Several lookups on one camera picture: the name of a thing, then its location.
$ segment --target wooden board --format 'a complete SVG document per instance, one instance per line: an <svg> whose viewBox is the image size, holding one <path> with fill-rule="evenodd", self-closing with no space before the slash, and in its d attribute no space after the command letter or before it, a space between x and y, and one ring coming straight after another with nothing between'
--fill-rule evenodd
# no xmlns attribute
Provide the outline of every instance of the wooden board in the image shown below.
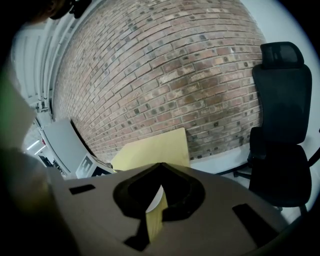
<svg viewBox="0 0 320 256"><path fill-rule="evenodd" d="M111 163L115 170L122 171L156 163L190 167L185 128L128 143L112 159ZM162 229L162 211L167 207L166 194L163 192L157 207L146 214L150 242Z"/></svg>

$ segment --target mesh backrest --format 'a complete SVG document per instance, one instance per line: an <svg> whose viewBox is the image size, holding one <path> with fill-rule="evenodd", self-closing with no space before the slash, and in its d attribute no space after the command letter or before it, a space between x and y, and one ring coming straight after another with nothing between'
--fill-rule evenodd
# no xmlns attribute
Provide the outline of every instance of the mesh backrest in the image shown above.
<svg viewBox="0 0 320 256"><path fill-rule="evenodd" d="M266 45L261 46L262 64L252 70L262 101L263 136L269 142L299 144L308 129L311 72L294 44Z"/></svg>

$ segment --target office chair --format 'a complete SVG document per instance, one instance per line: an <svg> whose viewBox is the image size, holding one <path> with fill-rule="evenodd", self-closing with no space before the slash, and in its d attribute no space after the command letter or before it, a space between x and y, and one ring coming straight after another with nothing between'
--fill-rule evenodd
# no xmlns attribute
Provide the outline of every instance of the office chair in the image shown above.
<svg viewBox="0 0 320 256"><path fill-rule="evenodd" d="M300 207L303 213L312 183L310 162L298 144L307 133L312 75L293 43L266 43L260 48L262 64L253 68L252 75L263 122L250 132L249 190L280 209ZM238 172L235 176L248 178Z"/></svg>

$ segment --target fluorescent light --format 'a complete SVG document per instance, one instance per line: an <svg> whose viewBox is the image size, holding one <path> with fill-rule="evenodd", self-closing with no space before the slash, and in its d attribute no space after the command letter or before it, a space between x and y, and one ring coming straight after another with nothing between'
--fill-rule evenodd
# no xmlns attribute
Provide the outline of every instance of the fluorescent light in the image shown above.
<svg viewBox="0 0 320 256"><path fill-rule="evenodd" d="M46 147L46 145L44 145L42 148L40 148L37 152L35 152L34 154L38 154L42 149L44 149Z"/></svg>
<svg viewBox="0 0 320 256"><path fill-rule="evenodd" d="M31 149L34 145L36 145L40 140L37 140L35 143L33 143L30 147L28 147L26 150Z"/></svg>

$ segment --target chair headrest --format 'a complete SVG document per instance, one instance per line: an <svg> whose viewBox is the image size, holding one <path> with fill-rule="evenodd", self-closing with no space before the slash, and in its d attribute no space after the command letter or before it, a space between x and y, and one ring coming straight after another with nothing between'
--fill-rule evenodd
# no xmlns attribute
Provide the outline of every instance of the chair headrest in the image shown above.
<svg viewBox="0 0 320 256"><path fill-rule="evenodd" d="M271 42L260 45L263 69L291 69L304 65L304 57L292 42Z"/></svg>

